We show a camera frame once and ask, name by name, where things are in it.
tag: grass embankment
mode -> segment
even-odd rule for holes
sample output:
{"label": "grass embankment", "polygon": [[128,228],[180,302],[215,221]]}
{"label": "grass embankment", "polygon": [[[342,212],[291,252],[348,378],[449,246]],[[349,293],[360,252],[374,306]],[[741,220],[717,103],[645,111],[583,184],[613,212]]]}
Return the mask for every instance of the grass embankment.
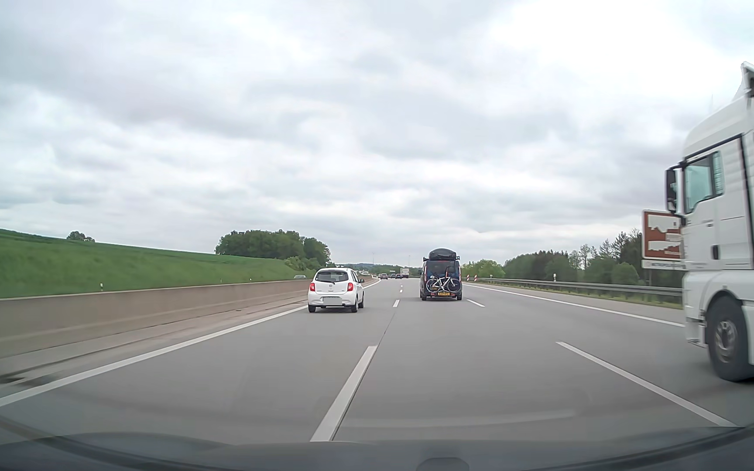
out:
{"label": "grass embankment", "polygon": [[0,297],[291,280],[283,260],[67,241],[0,229]]}
{"label": "grass embankment", "polygon": [[572,294],[575,296],[585,296],[585,297],[598,297],[600,299],[609,299],[610,301],[623,301],[624,303],[635,303],[635,304],[646,304],[648,306],[658,306],[658,307],[670,307],[672,309],[682,309],[682,304],[671,302],[671,301],[665,301],[663,299],[660,299],[662,296],[656,296],[653,294],[612,294],[612,293],[582,293],[577,291],[568,291],[565,289],[550,289],[546,287],[528,287],[528,286],[517,286],[510,283],[488,283],[485,282],[483,284],[486,285],[498,285],[503,287],[515,287],[519,289],[530,289],[533,291],[545,291],[547,293],[559,293],[559,294]]}

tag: white truck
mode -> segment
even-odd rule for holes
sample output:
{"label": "white truck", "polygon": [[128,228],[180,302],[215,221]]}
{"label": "white truck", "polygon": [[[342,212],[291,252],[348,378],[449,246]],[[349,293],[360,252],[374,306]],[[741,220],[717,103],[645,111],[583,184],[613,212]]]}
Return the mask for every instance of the white truck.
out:
{"label": "white truck", "polygon": [[686,338],[731,381],[754,376],[754,66],[741,72],[733,101],[690,132],[682,161],[665,173],[688,270]]}

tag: bicycle wheel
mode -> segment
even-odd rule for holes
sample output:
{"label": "bicycle wheel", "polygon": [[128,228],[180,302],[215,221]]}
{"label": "bicycle wheel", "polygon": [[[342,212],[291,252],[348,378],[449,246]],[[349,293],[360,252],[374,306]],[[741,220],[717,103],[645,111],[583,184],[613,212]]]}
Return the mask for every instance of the bicycle wheel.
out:
{"label": "bicycle wheel", "polygon": [[430,280],[426,282],[426,291],[430,293],[437,293],[437,291],[441,289],[441,284],[439,283],[440,281],[441,280],[430,278]]}
{"label": "bicycle wheel", "polygon": [[446,291],[450,293],[458,293],[458,290],[462,288],[462,285],[458,284],[458,282],[452,278],[447,278],[444,287]]}

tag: highway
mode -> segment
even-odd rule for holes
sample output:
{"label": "highway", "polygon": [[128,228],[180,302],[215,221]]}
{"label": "highway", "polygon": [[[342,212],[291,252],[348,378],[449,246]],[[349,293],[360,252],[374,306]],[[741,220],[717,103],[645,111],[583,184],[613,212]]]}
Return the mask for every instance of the highway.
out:
{"label": "highway", "polygon": [[678,310],[472,284],[463,301],[423,302],[410,278],[368,286],[355,314],[275,313],[4,386],[0,444],[94,432],[607,440],[754,423],[754,380],[715,377]]}

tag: brown sign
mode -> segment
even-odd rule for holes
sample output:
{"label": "brown sign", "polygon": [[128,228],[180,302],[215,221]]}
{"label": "brown sign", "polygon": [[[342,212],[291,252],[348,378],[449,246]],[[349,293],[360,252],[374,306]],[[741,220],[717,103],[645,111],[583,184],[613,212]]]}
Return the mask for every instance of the brown sign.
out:
{"label": "brown sign", "polygon": [[642,211],[642,258],[682,260],[679,218],[665,211]]}

